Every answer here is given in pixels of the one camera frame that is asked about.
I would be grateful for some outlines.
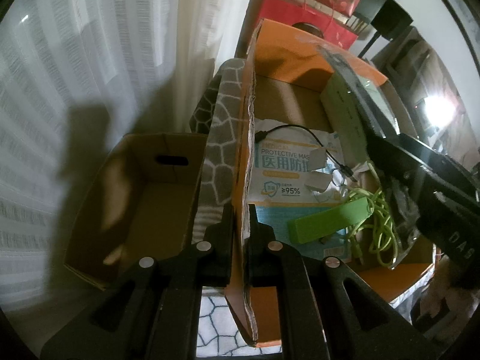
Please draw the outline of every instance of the small white block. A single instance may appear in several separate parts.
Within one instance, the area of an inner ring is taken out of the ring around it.
[[[305,186],[312,191],[325,192],[333,180],[332,174],[309,172]]]
[[[325,147],[312,150],[308,159],[308,171],[323,169],[327,166],[327,153]]]

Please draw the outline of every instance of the sheer curtain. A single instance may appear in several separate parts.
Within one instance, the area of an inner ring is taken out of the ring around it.
[[[15,0],[0,23],[0,305],[35,353],[95,294],[62,258],[98,167],[186,130],[248,1]]]

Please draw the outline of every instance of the person's hand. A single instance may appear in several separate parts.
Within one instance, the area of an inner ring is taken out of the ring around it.
[[[435,339],[445,344],[453,343],[477,309],[480,290],[466,290],[452,287],[460,275],[459,268],[445,256],[435,270],[435,276],[420,300],[420,316],[429,314],[431,318],[440,312],[442,299],[454,313],[454,320],[438,332]]]

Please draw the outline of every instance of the brown cardboard box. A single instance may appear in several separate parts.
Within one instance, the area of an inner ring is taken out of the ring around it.
[[[253,35],[247,55],[243,84],[243,137],[238,147],[237,182],[232,203],[237,228],[242,230],[246,215],[248,159],[252,147],[252,120],[274,119],[283,123],[332,132],[320,101],[333,69],[318,52],[319,47],[342,54],[361,76],[381,87],[387,78],[350,53],[309,33],[281,23],[264,20]],[[389,93],[388,102],[399,101]],[[280,344],[277,292],[274,287],[250,288],[243,284],[243,247],[248,232],[238,231],[232,278],[226,299],[247,342],[258,347]],[[368,245],[368,235],[363,240]],[[388,302],[399,300],[419,279],[433,272],[433,245],[426,239],[417,242],[409,256],[393,271],[378,266],[375,256],[367,256],[363,266],[352,264],[361,277]]]
[[[191,241],[206,138],[123,137],[77,215],[65,266],[103,289],[142,257],[177,255]]]

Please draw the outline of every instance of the white wall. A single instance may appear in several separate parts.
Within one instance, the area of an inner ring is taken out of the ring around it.
[[[465,104],[472,128],[480,143],[480,76],[472,55],[457,24],[441,0],[395,0],[413,18],[413,25],[435,49],[446,65]],[[357,55],[373,32],[365,40],[357,40],[350,51]],[[377,40],[366,54],[371,59],[387,41]]]

